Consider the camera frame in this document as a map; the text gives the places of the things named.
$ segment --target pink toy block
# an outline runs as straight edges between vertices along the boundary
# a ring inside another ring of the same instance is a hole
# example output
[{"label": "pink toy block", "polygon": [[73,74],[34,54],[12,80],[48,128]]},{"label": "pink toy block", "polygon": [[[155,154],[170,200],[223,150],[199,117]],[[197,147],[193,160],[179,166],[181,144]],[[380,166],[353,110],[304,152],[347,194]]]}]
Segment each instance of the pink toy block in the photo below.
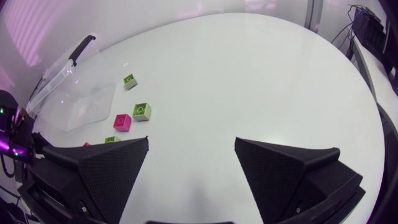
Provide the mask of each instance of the pink toy block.
[{"label": "pink toy block", "polygon": [[118,114],[113,123],[113,128],[118,131],[129,131],[131,117],[128,114]]}]

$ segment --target transparent plastic bin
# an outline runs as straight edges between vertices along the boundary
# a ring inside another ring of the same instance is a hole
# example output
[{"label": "transparent plastic bin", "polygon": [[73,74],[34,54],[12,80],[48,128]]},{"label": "transparent plastic bin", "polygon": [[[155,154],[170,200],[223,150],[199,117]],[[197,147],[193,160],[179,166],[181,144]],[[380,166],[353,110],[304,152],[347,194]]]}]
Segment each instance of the transparent plastic bin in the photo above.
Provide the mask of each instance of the transparent plastic bin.
[{"label": "transparent plastic bin", "polygon": [[71,131],[106,119],[115,87],[95,37],[89,35],[47,70],[26,110],[62,131]]}]

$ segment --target round table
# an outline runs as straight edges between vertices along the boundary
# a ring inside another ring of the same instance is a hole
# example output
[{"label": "round table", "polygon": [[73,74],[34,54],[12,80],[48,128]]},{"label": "round table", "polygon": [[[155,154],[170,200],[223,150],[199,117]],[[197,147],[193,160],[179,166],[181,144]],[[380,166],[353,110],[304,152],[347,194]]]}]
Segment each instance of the round table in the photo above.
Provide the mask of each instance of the round table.
[{"label": "round table", "polygon": [[[338,147],[366,191],[346,223],[366,223],[382,180],[384,138],[374,98],[353,64],[315,33],[257,14],[169,24],[102,56],[117,82],[108,119],[62,133],[55,146],[149,137],[149,152],[121,223],[262,223],[234,151],[235,137],[310,149]],[[138,85],[126,91],[123,78]],[[112,128],[136,103],[149,121]]]}]

